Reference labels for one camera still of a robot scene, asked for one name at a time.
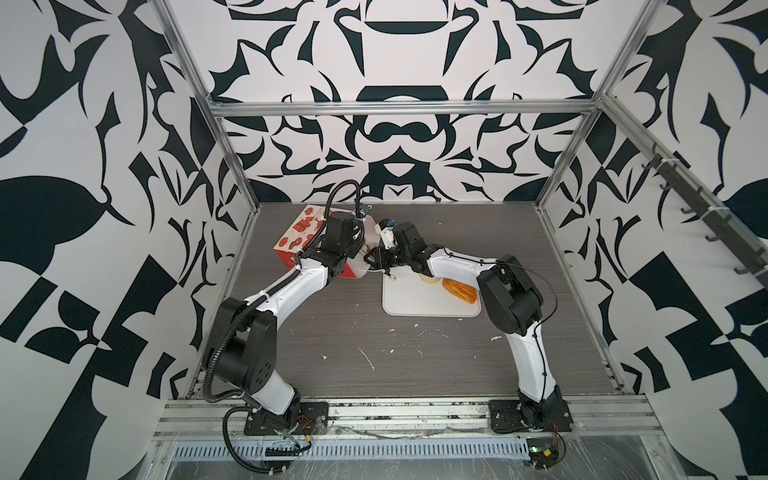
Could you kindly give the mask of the red white paper bag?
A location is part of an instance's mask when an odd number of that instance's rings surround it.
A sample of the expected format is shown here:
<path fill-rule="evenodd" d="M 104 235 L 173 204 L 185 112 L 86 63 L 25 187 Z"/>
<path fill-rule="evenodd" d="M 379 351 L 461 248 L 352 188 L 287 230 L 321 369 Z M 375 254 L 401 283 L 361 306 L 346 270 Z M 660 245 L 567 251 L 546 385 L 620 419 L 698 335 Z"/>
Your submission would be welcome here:
<path fill-rule="evenodd" d="M 324 206 L 304 205 L 301 213 L 274 245 L 273 250 L 289 269 L 296 265 L 296 254 L 314 239 L 324 220 Z M 362 278 L 370 268 L 364 261 L 364 256 L 379 245 L 380 233 L 378 225 L 370 215 L 365 217 L 363 227 L 364 244 L 353 258 L 346 261 L 344 270 L 340 274 L 341 278 Z"/>

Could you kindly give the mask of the orange croissant fake bread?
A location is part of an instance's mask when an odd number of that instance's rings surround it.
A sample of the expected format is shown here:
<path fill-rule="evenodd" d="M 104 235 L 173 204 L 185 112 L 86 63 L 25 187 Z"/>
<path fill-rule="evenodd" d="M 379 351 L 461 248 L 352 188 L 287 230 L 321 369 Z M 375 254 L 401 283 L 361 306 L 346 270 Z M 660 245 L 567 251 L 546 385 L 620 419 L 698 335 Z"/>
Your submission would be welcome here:
<path fill-rule="evenodd" d="M 468 304 L 475 304 L 477 302 L 477 289 L 470 285 L 444 278 L 442 280 L 442 286 L 451 295 Z"/>

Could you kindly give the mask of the white steamed bun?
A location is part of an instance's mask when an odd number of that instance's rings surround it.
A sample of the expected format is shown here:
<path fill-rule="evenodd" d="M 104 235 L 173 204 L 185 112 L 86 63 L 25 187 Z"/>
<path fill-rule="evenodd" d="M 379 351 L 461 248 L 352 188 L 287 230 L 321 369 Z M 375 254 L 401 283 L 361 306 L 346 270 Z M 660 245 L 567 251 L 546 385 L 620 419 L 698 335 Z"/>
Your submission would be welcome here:
<path fill-rule="evenodd" d="M 434 283 L 437 283 L 437 282 L 440 281 L 440 278 L 438 278 L 438 277 L 432 277 L 432 276 L 428 276 L 428 275 L 425 275 L 425 274 L 419 274 L 419 278 L 423 282 L 428 283 L 428 284 L 434 284 Z"/>

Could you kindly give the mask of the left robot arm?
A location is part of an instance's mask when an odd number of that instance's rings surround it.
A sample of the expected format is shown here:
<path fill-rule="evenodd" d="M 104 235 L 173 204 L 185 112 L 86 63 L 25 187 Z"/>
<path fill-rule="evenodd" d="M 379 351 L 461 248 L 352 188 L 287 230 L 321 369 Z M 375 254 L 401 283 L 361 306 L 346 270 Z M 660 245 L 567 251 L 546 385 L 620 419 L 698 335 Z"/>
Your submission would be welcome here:
<path fill-rule="evenodd" d="M 300 395 L 276 372 L 279 329 L 361 251 L 365 218 L 360 210 L 327 209 L 321 230 L 288 273 L 245 300 L 228 298 L 219 306 L 204 354 L 206 402 L 240 399 L 276 416 L 293 408 Z"/>

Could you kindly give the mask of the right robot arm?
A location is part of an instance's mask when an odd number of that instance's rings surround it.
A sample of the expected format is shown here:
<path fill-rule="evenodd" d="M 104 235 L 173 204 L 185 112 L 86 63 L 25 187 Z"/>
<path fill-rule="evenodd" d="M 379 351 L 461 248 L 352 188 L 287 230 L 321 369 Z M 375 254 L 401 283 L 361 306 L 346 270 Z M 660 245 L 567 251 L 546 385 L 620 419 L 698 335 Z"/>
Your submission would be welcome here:
<path fill-rule="evenodd" d="M 518 375 L 518 395 L 529 416 L 544 417 L 560 401 L 543 346 L 544 297 L 534 282 L 542 275 L 514 256 L 481 258 L 429 244 L 410 222 L 383 221 L 376 227 L 379 245 L 365 256 L 373 269 L 409 267 L 428 278 L 451 280 L 475 289 L 488 318 L 510 345 Z"/>

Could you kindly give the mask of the white plastic tray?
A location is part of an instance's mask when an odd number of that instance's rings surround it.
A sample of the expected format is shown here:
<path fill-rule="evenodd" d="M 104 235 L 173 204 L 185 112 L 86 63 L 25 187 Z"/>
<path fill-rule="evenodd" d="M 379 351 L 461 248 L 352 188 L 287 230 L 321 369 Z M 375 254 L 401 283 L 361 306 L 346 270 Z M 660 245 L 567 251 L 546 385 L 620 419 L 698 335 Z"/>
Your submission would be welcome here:
<path fill-rule="evenodd" d="M 391 316 L 473 318 L 481 302 L 470 304 L 442 286 L 442 281 L 425 282 L 409 267 L 395 267 L 382 276 L 382 307 Z"/>

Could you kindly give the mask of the small green circuit board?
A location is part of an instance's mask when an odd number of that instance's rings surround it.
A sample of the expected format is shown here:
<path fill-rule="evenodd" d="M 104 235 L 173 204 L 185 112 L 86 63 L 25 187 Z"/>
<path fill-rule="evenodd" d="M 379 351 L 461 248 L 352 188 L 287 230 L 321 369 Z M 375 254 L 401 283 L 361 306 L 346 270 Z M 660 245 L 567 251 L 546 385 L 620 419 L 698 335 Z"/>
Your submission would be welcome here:
<path fill-rule="evenodd" d="M 550 470 L 558 465 L 564 459 L 567 451 L 561 441 L 543 438 L 528 438 L 526 445 L 529 456 L 528 465 L 542 471 Z"/>

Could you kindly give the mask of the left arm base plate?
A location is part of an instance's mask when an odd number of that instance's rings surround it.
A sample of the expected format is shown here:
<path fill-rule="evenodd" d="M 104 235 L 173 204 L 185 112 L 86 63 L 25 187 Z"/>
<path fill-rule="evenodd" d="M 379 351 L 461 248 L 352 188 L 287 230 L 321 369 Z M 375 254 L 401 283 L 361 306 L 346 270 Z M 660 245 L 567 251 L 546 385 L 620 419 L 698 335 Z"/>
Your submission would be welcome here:
<path fill-rule="evenodd" d="M 292 434 L 310 435 L 323 432 L 329 417 L 329 403 L 294 401 L 285 413 L 278 415 L 264 408 L 252 410 L 245 423 L 246 436 L 266 436 L 287 430 Z"/>

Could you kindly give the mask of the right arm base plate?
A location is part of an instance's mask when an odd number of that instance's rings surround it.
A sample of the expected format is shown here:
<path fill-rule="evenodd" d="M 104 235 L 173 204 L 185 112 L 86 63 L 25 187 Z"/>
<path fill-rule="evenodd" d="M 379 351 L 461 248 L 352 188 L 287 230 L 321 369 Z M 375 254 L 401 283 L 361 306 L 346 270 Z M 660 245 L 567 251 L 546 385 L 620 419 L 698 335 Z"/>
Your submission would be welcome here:
<path fill-rule="evenodd" d="M 553 397 L 542 405 L 528 399 L 488 402 L 490 428 L 497 434 L 518 432 L 571 432 L 573 416 L 568 404 Z"/>

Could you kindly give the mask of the grey wall hook rail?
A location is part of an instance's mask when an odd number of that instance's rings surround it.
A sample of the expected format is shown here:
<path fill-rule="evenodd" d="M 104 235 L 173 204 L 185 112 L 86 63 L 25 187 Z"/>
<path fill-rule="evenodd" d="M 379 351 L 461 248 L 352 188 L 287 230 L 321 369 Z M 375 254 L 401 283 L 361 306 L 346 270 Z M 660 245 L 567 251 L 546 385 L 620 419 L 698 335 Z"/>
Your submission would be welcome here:
<path fill-rule="evenodd" d="M 750 275 L 761 287 L 767 289 L 767 245 L 747 224 L 728 207 L 713 191 L 704 185 L 686 164 L 664 152 L 657 142 L 652 143 L 652 157 L 643 166 L 661 178 L 663 192 L 660 204 L 673 192 L 683 203 L 681 214 L 703 222 L 710 234 L 710 243 L 722 243 L 740 262 L 734 273 Z"/>

